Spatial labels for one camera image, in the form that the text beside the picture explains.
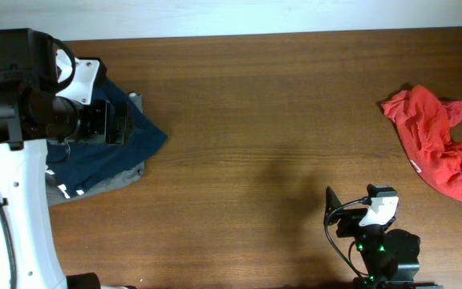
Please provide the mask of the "red mesh garment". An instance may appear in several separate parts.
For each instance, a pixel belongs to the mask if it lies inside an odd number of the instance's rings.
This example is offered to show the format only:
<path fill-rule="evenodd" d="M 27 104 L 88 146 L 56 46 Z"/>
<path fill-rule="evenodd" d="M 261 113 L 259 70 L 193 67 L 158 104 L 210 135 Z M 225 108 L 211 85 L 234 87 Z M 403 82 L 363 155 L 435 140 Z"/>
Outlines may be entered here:
<path fill-rule="evenodd" d="M 407 159 L 434 190 L 462 201 L 462 141 L 451 128 L 462 121 L 462 100 L 439 100 L 417 85 L 381 103 L 394 124 Z"/>

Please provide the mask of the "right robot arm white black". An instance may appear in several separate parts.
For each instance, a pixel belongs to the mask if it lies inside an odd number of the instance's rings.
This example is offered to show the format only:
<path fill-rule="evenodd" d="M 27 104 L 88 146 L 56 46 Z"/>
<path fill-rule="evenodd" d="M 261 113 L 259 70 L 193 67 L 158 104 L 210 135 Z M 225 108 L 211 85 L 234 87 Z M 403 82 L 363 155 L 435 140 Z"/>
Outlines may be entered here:
<path fill-rule="evenodd" d="M 332 188 L 326 188 L 324 232 L 335 252 L 355 273 L 355 288 L 415 288 L 419 271 L 420 238 L 406 230 L 391 229 L 399 197 L 386 185 L 367 186 L 367 196 L 341 203 Z M 352 238 L 366 267 L 362 273 L 330 236 L 329 227 L 336 225 L 339 238 Z"/>

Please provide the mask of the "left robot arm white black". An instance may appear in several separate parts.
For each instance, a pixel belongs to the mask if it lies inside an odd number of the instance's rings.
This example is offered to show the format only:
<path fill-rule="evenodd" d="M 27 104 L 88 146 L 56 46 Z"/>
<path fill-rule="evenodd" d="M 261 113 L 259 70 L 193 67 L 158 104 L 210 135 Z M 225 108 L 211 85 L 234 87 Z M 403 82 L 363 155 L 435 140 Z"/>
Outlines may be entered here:
<path fill-rule="evenodd" d="M 123 145 L 129 105 L 93 100 L 106 68 L 78 59 L 30 28 L 0 30 L 0 288 L 98 288 L 65 275 L 51 232 L 45 174 L 49 143 Z"/>

